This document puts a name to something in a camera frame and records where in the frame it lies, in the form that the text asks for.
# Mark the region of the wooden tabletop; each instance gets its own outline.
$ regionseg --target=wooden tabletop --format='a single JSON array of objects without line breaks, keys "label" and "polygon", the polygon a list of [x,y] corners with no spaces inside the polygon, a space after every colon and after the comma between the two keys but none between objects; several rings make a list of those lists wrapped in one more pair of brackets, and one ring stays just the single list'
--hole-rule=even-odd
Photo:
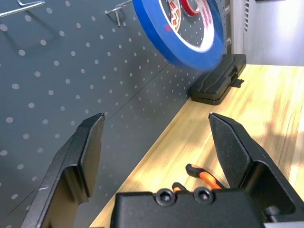
[{"label": "wooden tabletop", "polygon": [[[227,187],[217,160],[208,114],[241,123],[268,152],[304,200],[304,67],[247,65],[222,104],[188,100],[118,191],[152,191],[180,182],[188,190],[206,186],[187,175],[188,163],[213,173]],[[91,227],[109,228],[114,197]]]}]

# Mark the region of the black plastic case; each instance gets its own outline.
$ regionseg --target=black plastic case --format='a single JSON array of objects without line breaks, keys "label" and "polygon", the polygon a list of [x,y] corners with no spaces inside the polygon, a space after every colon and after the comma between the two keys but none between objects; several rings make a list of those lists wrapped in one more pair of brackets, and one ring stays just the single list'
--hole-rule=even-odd
[{"label": "black plastic case", "polygon": [[231,87],[240,87],[237,80],[246,66],[246,55],[223,55],[221,63],[212,71],[204,73],[190,88],[193,101],[219,105]]}]

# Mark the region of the pegboard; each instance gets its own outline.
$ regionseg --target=pegboard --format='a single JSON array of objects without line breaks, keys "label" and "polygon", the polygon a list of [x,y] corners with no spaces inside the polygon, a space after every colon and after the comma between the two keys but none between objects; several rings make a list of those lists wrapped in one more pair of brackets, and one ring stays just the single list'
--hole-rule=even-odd
[{"label": "pegboard", "polygon": [[[47,0],[0,19],[0,227],[20,226],[56,152],[82,120],[103,112],[94,196],[75,222],[88,227],[189,98],[200,72],[169,64],[132,4],[118,27],[105,10],[121,2]],[[3,12],[18,7],[0,3]],[[199,45],[201,20],[182,12],[181,36]]]}]

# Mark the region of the blue painter's tape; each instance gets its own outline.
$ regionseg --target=blue painter's tape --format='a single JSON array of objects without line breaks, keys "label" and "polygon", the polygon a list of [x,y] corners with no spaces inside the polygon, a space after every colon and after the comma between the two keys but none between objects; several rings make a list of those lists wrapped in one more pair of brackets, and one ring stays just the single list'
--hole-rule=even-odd
[{"label": "blue painter's tape", "polygon": [[186,42],[174,30],[161,0],[133,0],[133,5],[150,41],[174,65],[205,71],[220,62],[224,36],[215,0],[198,0],[204,23],[204,38],[200,47]]}]

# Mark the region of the orange pliers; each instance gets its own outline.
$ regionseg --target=orange pliers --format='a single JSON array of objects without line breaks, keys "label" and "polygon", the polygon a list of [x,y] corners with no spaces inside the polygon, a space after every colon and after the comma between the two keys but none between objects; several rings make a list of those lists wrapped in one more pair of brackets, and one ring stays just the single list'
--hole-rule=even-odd
[{"label": "orange pliers", "polygon": [[[203,169],[199,166],[188,164],[188,165],[186,165],[186,171],[189,176],[203,179],[213,189],[224,189],[225,188],[225,186],[222,185],[211,173],[209,173],[208,171],[206,171],[205,169]],[[176,182],[172,185],[172,189],[174,192],[187,191],[187,189],[178,182]]]}]

